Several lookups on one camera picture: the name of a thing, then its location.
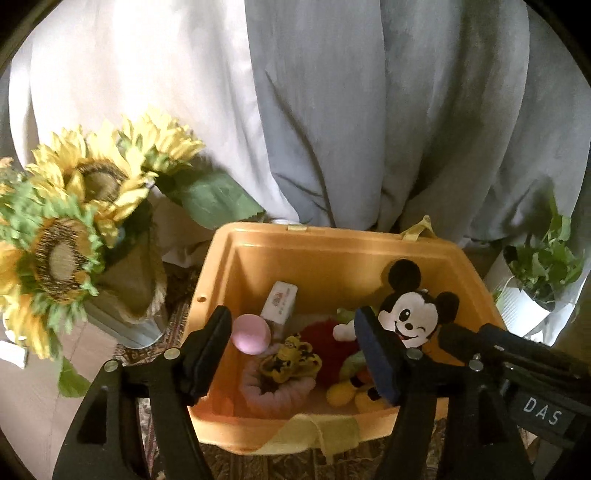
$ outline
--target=ribbed white pot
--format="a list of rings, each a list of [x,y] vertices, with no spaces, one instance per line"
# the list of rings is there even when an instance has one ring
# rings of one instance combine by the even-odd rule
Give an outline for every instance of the ribbed white pot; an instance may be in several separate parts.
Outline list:
[[[484,283],[491,293],[497,289],[502,291],[496,301],[496,307],[511,333],[524,336],[550,314],[549,310],[538,305],[518,287],[518,281],[511,273],[502,253],[492,264]]]

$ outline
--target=yellow plastic box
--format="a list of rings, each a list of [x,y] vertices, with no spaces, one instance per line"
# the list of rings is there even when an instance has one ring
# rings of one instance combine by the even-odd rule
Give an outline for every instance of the yellow plastic box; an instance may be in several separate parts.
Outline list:
[[[233,223],[213,238],[185,337],[201,329],[220,304],[230,308],[234,317],[259,313],[277,280],[297,285],[294,314],[335,314],[340,307],[379,306],[392,292],[387,272],[400,258],[419,266],[421,287],[433,296],[446,290],[458,295],[456,323],[472,330],[485,323],[503,326],[491,295],[455,244],[432,238],[410,241],[388,233]],[[458,363],[439,349],[436,335],[423,351],[437,361]],[[304,412],[308,415],[290,421],[254,418],[238,391],[246,360],[230,343],[208,396],[190,409],[202,443],[241,454],[296,453],[315,446],[331,454],[392,431],[397,408],[369,414],[356,414],[354,407],[331,410],[323,392],[309,399]],[[441,399],[437,416],[444,417],[446,411],[447,400]]]

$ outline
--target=flower pot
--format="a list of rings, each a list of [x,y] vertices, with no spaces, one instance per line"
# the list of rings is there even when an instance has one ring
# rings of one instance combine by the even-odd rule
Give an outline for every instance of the flower pot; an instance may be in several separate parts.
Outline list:
[[[166,273],[153,232],[100,278],[99,295],[85,302],[88,321],[129,348],[155,343],[168,325]]]
[[[549,310],[538,305],[519,287],[519,282],[502,253],[492,264],[484,283],[491,293],[501,292],[496,300],[496,307],[507,330],[515,335],[526,335],[550,314]]]

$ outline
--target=artificial sunflower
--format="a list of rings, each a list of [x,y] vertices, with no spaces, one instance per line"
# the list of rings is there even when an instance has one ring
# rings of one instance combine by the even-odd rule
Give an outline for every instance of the artificial sunflower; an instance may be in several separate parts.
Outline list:
[[[97,295],[92,280],[103,270],[94,210],[76,196],[39,195],[29,182],[4,197],[0,213],[0,307],[9,328],[42,358],[64,326],[85,317],[82,302]]]
[[[36,164],[27,166],[30,182],[45,197],[75,195],[92,205],[96,223],[108,247],[118,237],[118,225],[148,196],[155,174],[142,170],[143,159],[121,156],[117,131],[108,122],[86,138],[82,127],[52,134],[51,145],[33,151]]]
[[[144,170],[172,175],[184,167],[202,149],[188,125],[178,119],[149,108],[135,122],[124,117],[121,147],[128,161],[145,161]]]

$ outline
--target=white eraser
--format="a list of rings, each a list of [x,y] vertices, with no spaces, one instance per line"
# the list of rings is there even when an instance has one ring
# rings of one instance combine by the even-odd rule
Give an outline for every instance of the white eraser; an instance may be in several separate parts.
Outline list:
[[[291,283],[275,282],[262,309],[263,317],[271,325],[273,340],[284,340],[284,329],[287,319],[296,305],[297,287]]]
[[[27,356],[28,350],[26,348],[0,340],[0,359],[15,364],[17,367],[25,368]]]

